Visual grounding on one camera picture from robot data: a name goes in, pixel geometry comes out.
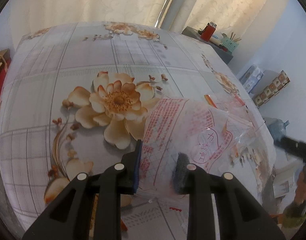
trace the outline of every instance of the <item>plastic package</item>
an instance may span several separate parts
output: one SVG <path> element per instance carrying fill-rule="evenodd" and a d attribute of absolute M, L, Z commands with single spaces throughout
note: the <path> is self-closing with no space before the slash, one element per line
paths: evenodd
<path fill-rule="evenodd" d="M 205 171 L 221 175 L 219 167 L 253 124 L 207 103 L 163 97 L 146 120 L 140 163 L 139 195 L 178 199 L 172 189 L 178 153 Z"/>

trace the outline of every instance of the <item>plaid pattern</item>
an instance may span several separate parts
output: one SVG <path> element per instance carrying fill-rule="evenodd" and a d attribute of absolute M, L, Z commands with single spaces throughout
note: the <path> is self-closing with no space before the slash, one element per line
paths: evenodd
<path fill-rule="evenodd" d="M 165 30 L 134 26 L 159 34 L 160 42 L 136 33 L 101 39 L 112 33 L 101 22 L 59 25 L 40 36 L 22 38 L 1 95 L 0 170 L 10 203 L 25 229 L 45 208 L 57 131 L 52 119 L 65 117 L 62 100 L 76 86 L 91 89 L 99 71 L 128 73 L 135 83 L 148 80 L 148 75 L 166 74 L 168 81 L 163 82 L 160 94 L 204 101 L 203 95 L 212 94 L 214 84 L 205 78 L 213 74 L 202 54 L 214 69 L 221 66 L 233 76 L 210 46 Z M 216 92 L 222 89 L 217 85 Z M 135 141 L 124 151 L 108 147 L 103 131 L 104 127 L 96 132 L 83 129 L 73 141 L 78 157 L 94 162 L 93 173 L 120 161 L 123 153 L 135 147 Z"/>

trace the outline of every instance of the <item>red thermos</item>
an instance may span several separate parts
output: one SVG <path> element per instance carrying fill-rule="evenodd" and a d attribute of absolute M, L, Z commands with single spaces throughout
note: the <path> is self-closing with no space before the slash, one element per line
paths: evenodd
<path fill-rule="evenodd" d="M 216 30 L 216 26 L 214 22 L 208 23 L 200 37 L 205 41 L 209 41 Z"/>

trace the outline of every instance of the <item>chopsticks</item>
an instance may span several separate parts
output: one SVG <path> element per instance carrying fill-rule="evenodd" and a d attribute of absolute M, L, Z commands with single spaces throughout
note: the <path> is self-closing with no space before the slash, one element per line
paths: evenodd
<path fill-rule="evenodd" d="M 238 38 L 234 39 L 235 34 L 236 34 L 236 33 L 234 33 L 234 32 L 231 33 L 230 39 L 231 39 L 233 42 L 238 42 L 238 41 L 242 40 L 241 37 L 238 37 Z"/>

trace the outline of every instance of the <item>flower center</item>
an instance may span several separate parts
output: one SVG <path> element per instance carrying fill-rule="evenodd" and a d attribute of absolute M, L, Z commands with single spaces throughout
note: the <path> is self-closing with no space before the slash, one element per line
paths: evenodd
<path fill-rule="evenodd" d="M 116 91 L 106 96 L 105 103 L 109 112 L 119 113 L 127 111 L 132 102 L 127 93 Z"/>

